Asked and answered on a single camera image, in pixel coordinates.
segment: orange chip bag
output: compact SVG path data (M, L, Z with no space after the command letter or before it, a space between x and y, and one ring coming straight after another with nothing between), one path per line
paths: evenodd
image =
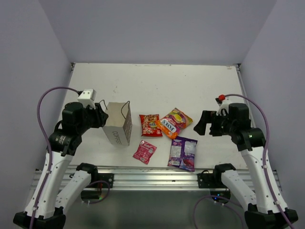
M192 122L189 116L175 108L167 116L157 120L157 125L170 139L175 139Z

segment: cable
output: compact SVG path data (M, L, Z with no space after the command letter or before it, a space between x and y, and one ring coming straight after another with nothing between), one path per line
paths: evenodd
M66 90L70 90L70 91L73 91L73 92L76 92L77 94L79 93L79 91L73 89L73 88L69 88L69 87L53 87L49 90L47 90L45 93L42 94L42 96L40 97L39 101L38 101L38 104L37 104L37 120L38 120L38 124L39 124L39 127L42 131L42 134L44 136L44 139L46 140L47 142L47 146L48 146L48 152L49 152L49 165L48 165L48 169L47 171L50 171L51 169L51 166L52 166L52 158L53 158L53 155L52 155L52 148L51 148L51 144L49 142L49 138L48 138L48 135L46 133L46 131L44 130L43 128L43 125L42 125L42 122L41 122L41 117L40 117L40 106L41 106L41 103L42 103L42 100L44 99L44 97L51 91L54 91L54 90L57 90L57 89L66 89ZM41 183L41 187L39 188L39 191L37 193L37 197L35 199L35 202L34 202L34 206L33 206L33 212L32 212L32 217L30 219L30 229L33 228L33 225L34 225L34 219L35 219L35 214L36 214L36 209L37 209L37 205L38 205L38 202L39 202L39 199L40 199L40 196L41 196L41 193L42 193L42 190L47 182L47 179L48 179L48 176L49 176L49 173L46 173L46 175L44 176L43 178L43 181Z
M278 200L276 198L276 194L272 188L272 185L271 185L271 181L270 181L270 178L269 178L269 174L268 174L268 170L266 168L266 165L267 165L267 162L266 162L266 155L267 155L267 148L268 148L268 145L269 145L269 137L270 137L270 130L269 130L269 124L268 124L268 121L267 121L267 117L266 115L264 114L263 110L261 109L261 107L256 103L254 102L253 100L251 99L248 99L247 97L241 95L241 94L227 94L225 95L225 97L229 97L229 96L237 96L237 97L241 97L245 100L248 100L250 103L252 103L259 111L260 113L262 114L263 118L264 118L264 122L265 122L265 125L266 125L266 143L265 143L265 146L264 146L264 150L263 150L263 165L264 165L264 174L265 174L265 177L266 177L266 181L267 181L267 184L268 184L268 187L269 187L269 190L271 192L271 195L273 197L273 200L274 202L276 203L278 209L280 210L283 218L285 219L285 221L287 222L287 224L289 225L289 227L291 229L294 229L294 226L292 225L292 223L290 222L290 220L288 219L288 217L286 216L286 214L284 213L282 207L278 204Z
M204 170L204 171L201 172L201 175L202 175L204 172L210 173L209 170Z
M195 228L196 228L196 229L198 229L198 226L197 226L197 223L196 223L196 218L195 218L196 209L197 209L198 204L199 204L202 200L204 200L204 199L206 199L206 198L219 198L219 199L223 199L223 200L229 201L229 202L231 202L231 203L234 204L234 205L240 206L239 204L237 204L237 203L235 203L234 201L231 201L230 199L227 199L227 198L225 198L225 197L214 196L214 195L208 195L208 196L201 197L199 200L197 200L197 202L195 203L194 208L193 208L193 222L194 222L194 225L195 225ZM240 219L241 223L242 223L242 229L245 228L245 227L244 227L244 222L243 222L242 216L241 216L234 208L232 208L231 206L228 206L228 205L224 205L224 204L222 204L222 203L219 203L219 204L222 205L222 206L224 206L224 207L226 207L226 208L228 208L228 209L230 209L230 210L232 210L233 212L235 212L236 215L238 216L238 218Z
M99 184L97 190L99 191L99 195L102 195L103 184Z
M94 181L94 182L92 182L91 184L89 184L87 187L89 187L89 186L91 186L91 185L94 185L94 184L98 184L98 183L103 183L103 184L106 184L107 186L108 186L108 191L107 191L107 193L106 193L106 195L104 196L104 198L102 198L102 199L100 199L100 200L97 200L97 201L95 201L95 202L87 202L87 204L97 204L97 203L100 203L100 202L102 202L104 199L106 199L107 197L108 197L108 195L109 195L109 193L110 193L110 185L109 185L109 183L108 182L106 182L106 181L103 181L103 180L98 180L98 181Z

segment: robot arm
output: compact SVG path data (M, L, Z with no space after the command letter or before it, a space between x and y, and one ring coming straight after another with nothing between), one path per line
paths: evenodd
M99 103L94 103L95 91L86 89L78 97L79 102L68 103L62 111L62 120L50 135L49 141L52 148L52 161L49 153L37 188L24 212L16 213L14 223L22 228L29 228L32 213L35 211L34 227L36 229L61 229L65 223L65 213L75 201L81 191L92 181L97 179L97 168L93 165L82 163L77 167L69 184L60 192L60 184L65 171L72 161L77 147L81 143L81 136L90 128L103 127L108 115L104 113ZM39 195L42 181L46 174L48 178ZM39 197L37 208L34 202Z
M210 123L210 135L229 135L241 152L253 181L255 193L240 179L231 164L215 166L213 176L218 183L226 185L236 196L245 211L245 220L250 229L285 228L287 223L278 208L284 209L290 222L296 222L295 210L289 209L276 185L268 154L263 165L265 138L261 129L252 128L249 108L246 104L232 103L225 96L216 98L218 111L203 111L199 123L194 127L199 135L205 135L206 124ZM271 187L277 202L271 195L264 169L267 168Z

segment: red cap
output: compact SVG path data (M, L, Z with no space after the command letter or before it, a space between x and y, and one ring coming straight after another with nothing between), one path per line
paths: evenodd
M219 99L220 101L225 100L225 95L224 95L224 94L221 94L220 96L218 96L218 99Z

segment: red snack bag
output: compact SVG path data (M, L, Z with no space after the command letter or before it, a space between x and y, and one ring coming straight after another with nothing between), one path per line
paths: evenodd
M140 114L139 116L142 124L142 136L162 137L162 132L157 126L157 121L159 120L158 114Z
M149 144L148 142L141 141L137 152L133 155L135 159L142 161L145 164L148 164L149 158L154 154L157 147Z

